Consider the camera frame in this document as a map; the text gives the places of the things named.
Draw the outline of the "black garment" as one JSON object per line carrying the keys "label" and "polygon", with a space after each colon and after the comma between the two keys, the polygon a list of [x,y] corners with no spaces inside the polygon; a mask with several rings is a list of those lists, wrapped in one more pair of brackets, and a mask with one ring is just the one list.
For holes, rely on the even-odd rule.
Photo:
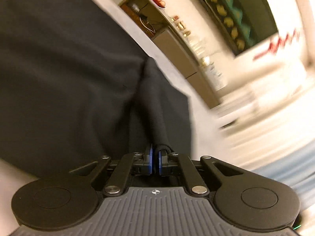
{"label": "black garment", "polygon": [[1,159],[37,177],[189,155],[187,97],[92,0],[1,0]]}

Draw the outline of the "red fruit plate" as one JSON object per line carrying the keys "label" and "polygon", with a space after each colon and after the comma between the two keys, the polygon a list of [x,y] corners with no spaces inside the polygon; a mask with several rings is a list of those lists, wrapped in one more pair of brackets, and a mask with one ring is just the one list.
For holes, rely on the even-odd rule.
{"label": "red fruit plate", "polygon": [[166,7],[166,3],[164,0],[152,0],[158,7],[164,9]]}

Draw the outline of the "red chinese knot ornament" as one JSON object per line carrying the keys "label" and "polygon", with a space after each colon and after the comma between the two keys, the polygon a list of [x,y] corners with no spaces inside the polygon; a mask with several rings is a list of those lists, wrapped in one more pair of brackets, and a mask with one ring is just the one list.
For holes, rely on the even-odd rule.
{"label": "red chinese knot ornament", "polygon": [[253,60],[254,61],[258,60],[267,54],[273,54],[273,55],[277,54],[279,49],[284,49],[287,45],[292,44],[294,40],[298,41],[300,35],[301,35],[300,32],[297,29],[294,29],[294,31],[291,34],[289,33],[286,34],[284,38],[278,37],[276,41],[270,41],[270,44],[267,50],[255,55],[253,57]]}

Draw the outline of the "golden ornaments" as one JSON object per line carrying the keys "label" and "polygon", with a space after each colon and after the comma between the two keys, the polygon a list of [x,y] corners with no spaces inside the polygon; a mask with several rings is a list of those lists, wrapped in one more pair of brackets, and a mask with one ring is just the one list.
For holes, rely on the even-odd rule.
{"label": "golden ornaments", "polygon": [[184,37],[188,37],[191,31],[187,29],[185,22],[183,22],[179,16],[173,16],[171,18],[172,22],[176,25],[178,30],[183,34]]}

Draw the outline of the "long tv cabinet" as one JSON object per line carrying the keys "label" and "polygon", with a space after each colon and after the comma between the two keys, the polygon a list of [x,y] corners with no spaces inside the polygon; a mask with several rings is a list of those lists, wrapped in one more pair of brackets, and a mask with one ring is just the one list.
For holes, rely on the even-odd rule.
{"label": "long tv cabinet", "polygon": [[173,63],[210,109],[221,104],[212,83],[201,71],[200,60],[164,9],[150,0],[123,0],[119,7]]}

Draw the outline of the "wall painting dark frame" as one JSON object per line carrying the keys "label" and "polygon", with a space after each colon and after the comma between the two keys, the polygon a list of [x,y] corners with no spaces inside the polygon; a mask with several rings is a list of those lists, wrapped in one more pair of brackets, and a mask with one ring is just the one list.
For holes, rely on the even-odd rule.
{"label": "wall painting dark frame", "polygon": [[199,0],[235,56],[278,33],[267,0]]}

